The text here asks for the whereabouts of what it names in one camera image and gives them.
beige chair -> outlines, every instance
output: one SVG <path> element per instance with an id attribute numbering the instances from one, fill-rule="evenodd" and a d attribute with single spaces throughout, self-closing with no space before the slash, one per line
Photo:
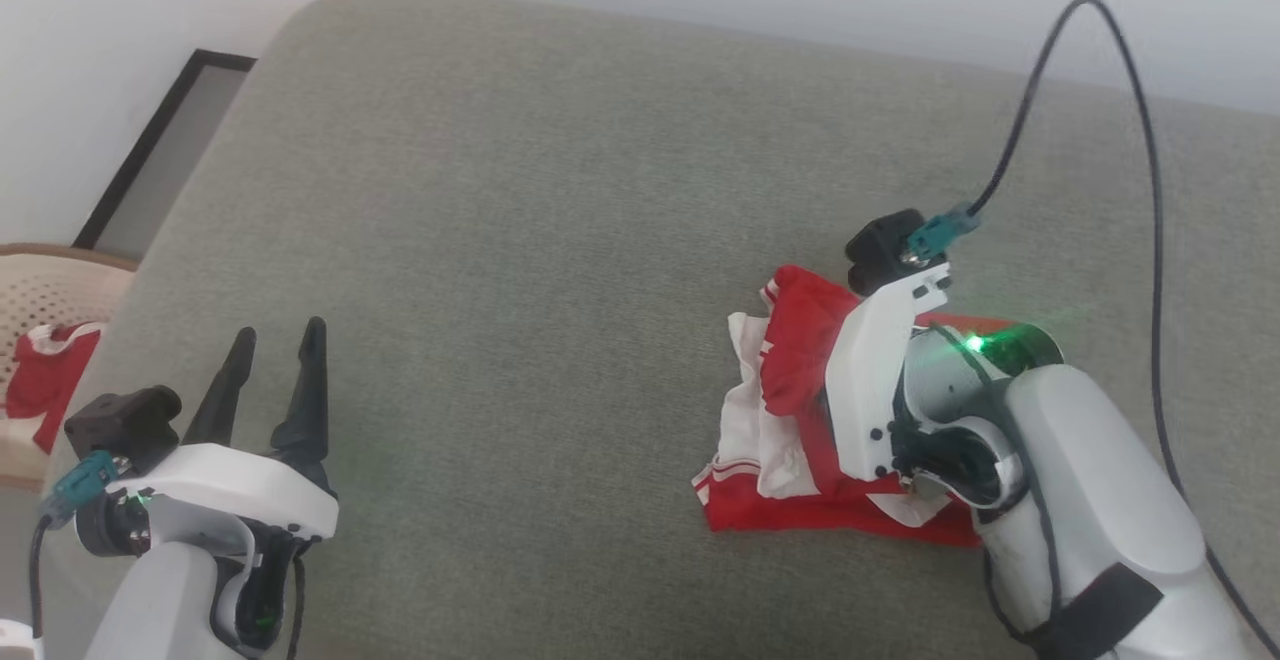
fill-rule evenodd
<path id="1" fill-rule="evenodd" d="M 18 338 L 41 324 L 110 321 L 137 263 L 59 246 L 0 246 L 0 397 Z M 32 443 L 38 418 L 10 420 L 0 404 L 0 483 L 38 490 L 47 457 Z"/>

black strap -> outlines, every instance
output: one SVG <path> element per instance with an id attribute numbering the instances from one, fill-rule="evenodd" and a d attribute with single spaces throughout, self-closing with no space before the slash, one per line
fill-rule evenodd
<path id="1" fill-rule="evenodd" d="M 1014 640 L 1039 660 L 1093 660 L 1133 632 L 1161 599 L 1147 578 L 1116 563 L 1062 608 L 1052 628 L 1046 623 Z"/>

white cloth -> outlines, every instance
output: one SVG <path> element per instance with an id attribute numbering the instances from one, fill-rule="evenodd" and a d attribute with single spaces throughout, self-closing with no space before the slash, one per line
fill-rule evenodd
<path id="1" fill-rule="evenodd" d="M 763 498 L 818 495 L 796 420 L 780 418 L 764 409 L 760 353 L 768 324 L 768 318 L 748 313 L 728 317 L 728 335 L 742 381 L 724 395 L 719 445 L 709 469 L 718 478 L 741 472 L 758 475 L 756 491 Z"/>

teal connector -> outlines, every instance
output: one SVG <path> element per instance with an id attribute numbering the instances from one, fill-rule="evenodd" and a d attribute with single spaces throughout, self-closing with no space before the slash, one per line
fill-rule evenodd
<path id="1" fill-rule="evenodd" d="M 938 255 L 946 253 L 956 237 L 973 232 L 982 221 L 969 214 L 969 203 L 956 205 L 950 214 L 936 215 L 906 239 L 906 258 L 909 263 L 928 263 Z"/>
<path id="2" fill-rule="evenodd" d="M 76 510 L 105 492 L 118 477 L 120 473 L 110 452 L 91 452 L 54 483 L 54 490 L 40 503 L 40 514 L 52 521 L 50 530 L 58 530 L 76 517 Z"/>

white plastic casing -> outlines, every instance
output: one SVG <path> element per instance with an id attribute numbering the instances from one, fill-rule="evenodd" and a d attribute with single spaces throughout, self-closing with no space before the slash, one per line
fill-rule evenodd
<path id="1" fill-rule="evenodd" d="M 1120 641 L 1128 659 L 1244 660 L 1239 627 L 1204 560 L 1194 515 L 1124 414 L 1069 365 L 1028 370 L 1005 394 L 1053 524 L 1062 597 L 1116 563 L 1164 595 Z M 1048 615 L 1048 556 L 1030 499 L 978 524 L 1001 605 L 1020 628 Z"/>
<path id="2" fill-rule="evenodd" d="M 209 624 L 214 556 L 184 542 L 146 551 L 115 591 L 84 660 L 242 660 Z"/>
<path id="3" fill-rule="evenodd" d="M 338 527 L 338 500 L 296 469 L 215 443 L 178 446 L 146 476 L 108 486 L 131 495 L 145 489 L 279 528 L 297 524 L 291 532 L 303 540 L 328 540 Z"/>
<path id="4" fill-rule="evenodd" d="M 950 271 L 951 263 L 941 263 L 879 288 L 847 315 L 836 336 L 827 359 L 827 405 L 840 469 L 851 478 L 873 481 L 877 469 L 892 469 L 887 426 L 906 344 L 916 315 L 946 303 L 938 281 Z M 870 440 L 873 428 L 883 440 Z"/>

